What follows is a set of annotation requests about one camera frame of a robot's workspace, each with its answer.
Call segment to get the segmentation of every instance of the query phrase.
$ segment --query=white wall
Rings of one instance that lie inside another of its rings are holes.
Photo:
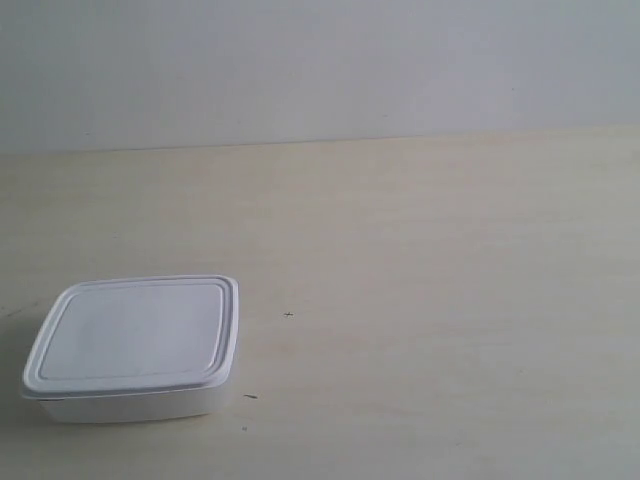
[[[0,151],[640,121],[635,0],[3,0]]]

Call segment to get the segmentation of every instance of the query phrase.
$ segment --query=white lid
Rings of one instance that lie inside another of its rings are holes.
[[[45,319],[24,370],[29,398],[215,386],[228,376],[237,283],[220,276],[81,283]]]

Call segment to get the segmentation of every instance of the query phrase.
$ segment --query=white plastic container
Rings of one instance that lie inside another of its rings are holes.
[[[81,283],[42,324],[23,396],[61,422],[210,413],[228,398],[237,333],[238,284],[227,277]]]

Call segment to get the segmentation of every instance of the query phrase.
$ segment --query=light wooden table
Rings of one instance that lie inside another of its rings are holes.
[[[0,228],[0,478],[640,478],[640,127],[3,157]],[[18,399],[66,286],[179,273],[240,281],[227,411]]]

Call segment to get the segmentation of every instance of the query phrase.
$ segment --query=plastic food container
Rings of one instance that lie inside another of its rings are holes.
[[[222,276],[81,283],[53,305],[23,396],[60,422],[159,420],[226,403],[238,284]]]

